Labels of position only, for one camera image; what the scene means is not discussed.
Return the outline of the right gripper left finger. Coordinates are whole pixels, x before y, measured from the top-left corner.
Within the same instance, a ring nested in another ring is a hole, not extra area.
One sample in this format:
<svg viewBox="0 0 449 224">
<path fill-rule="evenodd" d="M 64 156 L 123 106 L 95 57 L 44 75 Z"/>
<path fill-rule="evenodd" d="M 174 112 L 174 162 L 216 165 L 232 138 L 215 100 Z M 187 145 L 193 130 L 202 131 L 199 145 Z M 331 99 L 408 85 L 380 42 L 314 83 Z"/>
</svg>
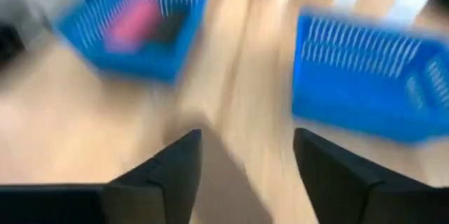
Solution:
<svg viewBox="0 0 449 224">
<path fill-rule="evenodd" d="M 202 167 L 201 130 L 194 129 L 106 184 L 108 223 L 188 223 Z"/>
</svg>

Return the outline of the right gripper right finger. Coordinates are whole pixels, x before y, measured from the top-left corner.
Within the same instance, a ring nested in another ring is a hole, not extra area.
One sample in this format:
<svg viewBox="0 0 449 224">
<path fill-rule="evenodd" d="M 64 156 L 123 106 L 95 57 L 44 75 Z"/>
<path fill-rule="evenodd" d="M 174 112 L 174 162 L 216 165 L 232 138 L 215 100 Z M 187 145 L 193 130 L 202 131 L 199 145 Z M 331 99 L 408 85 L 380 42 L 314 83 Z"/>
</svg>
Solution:
<svg viewBox="0 0 449 224">
<path fill-rule="evenodd" d="M 438 222 L 438 188 L 297 128 L 293 150 L 320 223 Z"/>
</svg>

